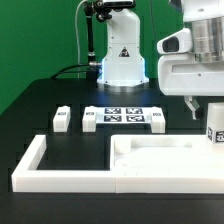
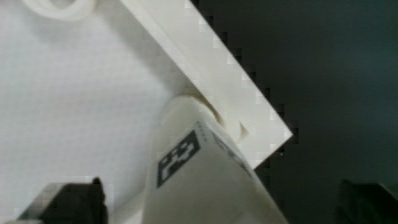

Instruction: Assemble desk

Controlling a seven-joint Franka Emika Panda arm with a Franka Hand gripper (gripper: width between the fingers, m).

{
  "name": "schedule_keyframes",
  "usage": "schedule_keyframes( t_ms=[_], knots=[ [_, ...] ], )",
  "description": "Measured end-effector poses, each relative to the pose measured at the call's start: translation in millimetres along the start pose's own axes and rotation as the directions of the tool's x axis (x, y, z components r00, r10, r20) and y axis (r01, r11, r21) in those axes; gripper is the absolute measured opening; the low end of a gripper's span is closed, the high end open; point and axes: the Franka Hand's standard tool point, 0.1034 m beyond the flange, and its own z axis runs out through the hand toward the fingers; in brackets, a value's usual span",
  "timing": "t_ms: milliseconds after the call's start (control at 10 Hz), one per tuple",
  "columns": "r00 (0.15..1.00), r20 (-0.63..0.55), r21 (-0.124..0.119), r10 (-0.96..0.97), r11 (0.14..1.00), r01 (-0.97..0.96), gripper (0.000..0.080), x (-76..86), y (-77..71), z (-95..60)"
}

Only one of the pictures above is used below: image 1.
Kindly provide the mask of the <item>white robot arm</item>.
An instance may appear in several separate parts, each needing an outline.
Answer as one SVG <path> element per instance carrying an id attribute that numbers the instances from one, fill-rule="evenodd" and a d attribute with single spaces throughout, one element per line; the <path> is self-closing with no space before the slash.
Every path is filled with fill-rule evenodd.
<path id="1" fill-rule="evenodd" d="M 108 50 L 98 86 L 130 91 L 149 82 L 140 54 L 140 20 L 134 0 L 102 0 L 109 11 Z M 193 111 L 198 96 L 224 96 L 224 0 L 169 0 L 183 13 L 183 29 L 157 43 L 159 88 L 182 96 Z"/>

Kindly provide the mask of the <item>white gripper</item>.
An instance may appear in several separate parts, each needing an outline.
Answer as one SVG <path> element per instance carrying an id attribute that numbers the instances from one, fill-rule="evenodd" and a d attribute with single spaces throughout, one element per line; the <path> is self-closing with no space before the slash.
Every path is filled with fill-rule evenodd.
<path id="1" fill-rule="evenodd" d="M 197 57 L 189 28 L 173 33 L 157 43 L 158 82 L 165 95 L 185 96 L 192 118 L 199 120 L 203 110 L 194 96 L 224 96 L 224 52 Z"/>

